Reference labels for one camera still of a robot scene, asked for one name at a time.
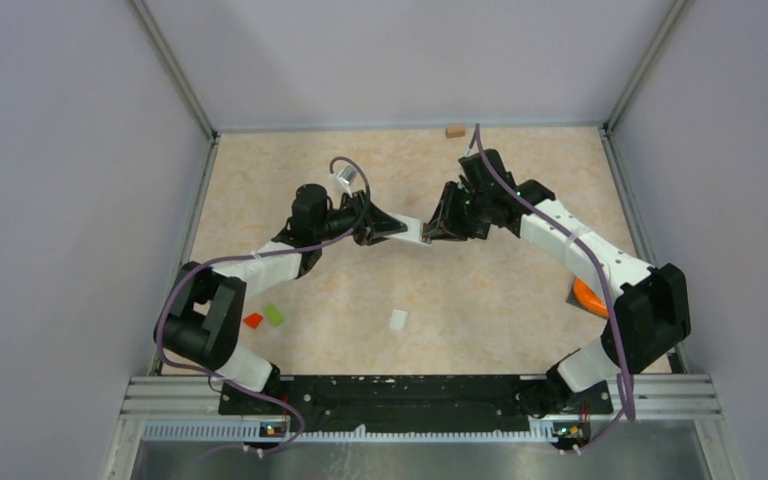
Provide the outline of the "white remote control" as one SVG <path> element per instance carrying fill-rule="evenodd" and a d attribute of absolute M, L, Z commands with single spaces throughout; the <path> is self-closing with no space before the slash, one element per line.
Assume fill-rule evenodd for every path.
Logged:
<path fill-rule="evenodd" d="M 386 235 L 388 240 L 396 240 L 416 245 L 430 246 L 431 240 L 424 235 L 426 223 L 418 218 L 388 212 L 388 215 L 406 227 L 405 231 Z"/>

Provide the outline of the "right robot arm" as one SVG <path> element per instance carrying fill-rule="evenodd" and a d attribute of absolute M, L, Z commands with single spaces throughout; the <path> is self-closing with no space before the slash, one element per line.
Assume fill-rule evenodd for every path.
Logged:
<path fill-rule="evenodd" d="M 552 366 L 549 404 L 572 412 L 587 389 L 648 368 L 691 332 L 686 277 L 625 253 L 583 224 L 540 182 L 516 184 L 499 153 L 463 157 L 458 181 L 445 184 L 423 235 L 430 241 L 486 239 L 491 227 L 541 248 L 602 300 L 608 323 L 598 339 Z"/>

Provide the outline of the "white battery cover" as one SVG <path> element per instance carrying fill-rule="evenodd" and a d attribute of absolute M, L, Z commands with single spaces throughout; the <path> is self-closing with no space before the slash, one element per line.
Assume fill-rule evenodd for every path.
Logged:
<path fill-rule="evenodd" d="M 393 310 L 389 320 L 389 329 L 401 332 L 406 329 L 409 313 L 404 310 Z"/>

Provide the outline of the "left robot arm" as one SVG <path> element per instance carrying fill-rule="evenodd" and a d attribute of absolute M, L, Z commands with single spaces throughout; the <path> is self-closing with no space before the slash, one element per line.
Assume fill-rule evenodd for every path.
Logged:
<path fill-rule="evenodd" d="M 257 413 L 279 404 L 276 367 L 239 342 L 246 300 L 310 272 L 324 246 L 351 237 L 361 246 L 387 239 L 418 241 L 422 221 L 387 213 L 363 191 L 345 193 L 338 206 L 325 187 L 296 191 L 284 228 L 264 247 L 243 258 L 190 262 L 161 313 L 154 335 L 169 350 L 243 387 L 243 401 Z"/>

